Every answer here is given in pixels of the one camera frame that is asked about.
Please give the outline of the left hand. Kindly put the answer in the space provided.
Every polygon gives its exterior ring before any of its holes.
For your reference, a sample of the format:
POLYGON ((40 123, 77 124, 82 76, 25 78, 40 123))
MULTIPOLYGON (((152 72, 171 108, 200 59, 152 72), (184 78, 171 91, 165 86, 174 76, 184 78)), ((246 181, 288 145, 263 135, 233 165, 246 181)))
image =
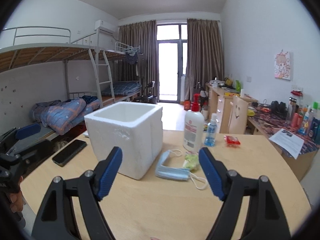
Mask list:
POLYGON ((10 193, 9 199, 11 201, 10 203, 11 211, 13 213, 22 212, 23 206, 24 206, 22 191, 20 190, 18 193, 10 193))

